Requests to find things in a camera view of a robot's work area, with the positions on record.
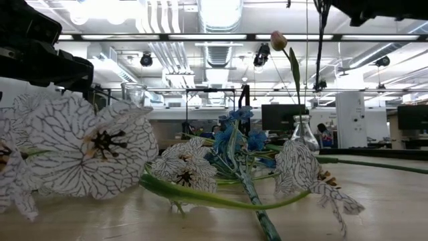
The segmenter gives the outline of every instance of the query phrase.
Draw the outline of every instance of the tulip bud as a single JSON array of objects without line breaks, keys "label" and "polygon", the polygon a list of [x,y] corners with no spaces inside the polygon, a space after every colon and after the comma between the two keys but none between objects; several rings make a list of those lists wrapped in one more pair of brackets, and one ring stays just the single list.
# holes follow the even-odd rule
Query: tulip bud
[{"label": "tulip bud", "polygon": [[287,39],[279,31],[270,35],[270,44],[275,51],[281,51],[287,46]]}]

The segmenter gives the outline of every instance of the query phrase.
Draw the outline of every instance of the desk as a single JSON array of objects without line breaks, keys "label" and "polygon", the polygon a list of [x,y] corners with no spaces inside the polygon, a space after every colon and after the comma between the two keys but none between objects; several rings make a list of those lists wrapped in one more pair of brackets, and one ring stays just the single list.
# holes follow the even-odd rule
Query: desk
[{"label": "desk", "polygon": [[[407,163],[395,161],[396,165]],[[366,207],[359,216],[344,215],[349,241],[427,239],[428,175],[346,164],[327,164],[324,168],[337,177],[346,193]],[[271,179],[257,181],[255,186],[264,203],[280,198],[272,195]],[[239,186],[222,187],[219,193],[248,202]],[[316,206],[318,199],[309,195],[298,203],[268,211],[283,241],[341,241],[335,218],[329,209]],[[70,197],[37,197],[36,202],[40,217],[33,224],[16,210],[0,215],[1,241],[264,240],[253,212],[198,207],[183,220],[169,210],[168,200],[142,187],[102,202]]]}]

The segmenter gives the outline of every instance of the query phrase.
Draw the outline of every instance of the green leaf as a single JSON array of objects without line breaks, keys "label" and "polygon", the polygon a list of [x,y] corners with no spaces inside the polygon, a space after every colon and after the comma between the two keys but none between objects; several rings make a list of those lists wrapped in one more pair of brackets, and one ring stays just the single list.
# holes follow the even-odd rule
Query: green leaf
[{"label": "green leaf", "polygon": [[204,206],[210,206],[214,208],[229,208],[229,209],[241,209],[241,210],[269,210],[274,208],[280,208],[288,204],[292,204],[303,197],[309,195],[310,191],[303,191],[296,197],[286,199],[276,204],[268,205],[252,205],[243,202],[237,202],[229,199],[225,199],[219,195],[208,193],[205,191],[196,191],[188,187],[182,187],[180,185],[174,185],[167,181],[159,180],[149,174],[144,174],[140,179],[140,185],[147,190],[157,194],[161,197],[176,201],[185,202],[188,204],[198,204]]},{"label": "green leaf", "polygon": [[293,48],[290,48],[290,64],[292,67],[294,83],[296,84],[297,93],[300,90],[300,70],[299,70],[299,62],[296,59],[296,55],[294,54]]}]

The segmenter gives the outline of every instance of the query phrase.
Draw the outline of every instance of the black cable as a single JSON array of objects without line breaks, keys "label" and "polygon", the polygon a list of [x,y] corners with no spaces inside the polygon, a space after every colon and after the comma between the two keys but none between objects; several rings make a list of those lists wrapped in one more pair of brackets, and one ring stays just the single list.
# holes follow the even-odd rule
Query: black cable
[{"label": "black cable", "polygon": [[332,5],[332,0],[314,0],[315,8],[320,14],[320,38],[318,40],[318,55],[316,56],[316,77],[315,77],[315,91],[319,91],[319,79],[320,79],[320,65],[321,65],[321,54],[322,54],[322,40],[324,37],[324,30],[327,26],[328,13]]}]

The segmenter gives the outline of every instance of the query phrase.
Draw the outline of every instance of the flower stamen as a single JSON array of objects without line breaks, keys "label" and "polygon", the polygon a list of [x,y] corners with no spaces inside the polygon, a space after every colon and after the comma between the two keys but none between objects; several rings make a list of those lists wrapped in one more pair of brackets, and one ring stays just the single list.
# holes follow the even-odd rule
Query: flower stamen
[{"label": "flower stamen", "polygon": [[192,173],[185,171],[183,174],[181,175],[177,175],[177,178],[179,178],[177,180],[177,184],[181,184],[183,187],[188,186],[191,187],[192,184],[190,183],[190,181],[192,180]]},{"label": "flower stamen", "polygon": [[3,171],[10,159],[12,150],[3,143],[0,143],[0,147],[0,171]]},{"label": "flower stamen", "polygon": [[96,133],[95,139],[90,139],[90,141],[94,143],[94,146],[86,154],[90,157],[93,157],[97,151],[101,151],[103,161],[107,161],[107,157],[104,151],[109,152],[110,154],[112,154],[113,157],[118,157],[119,154],[117,152],[112,151],[110,149],[110,145],[126,148],[128,146],[128,143],[117,143],[112,140],[115,137],[124,137],[125,134],[126,133],[124,131],[119,131],[115,135],[109,135],[107,131],[103,131],[102,133]]}]

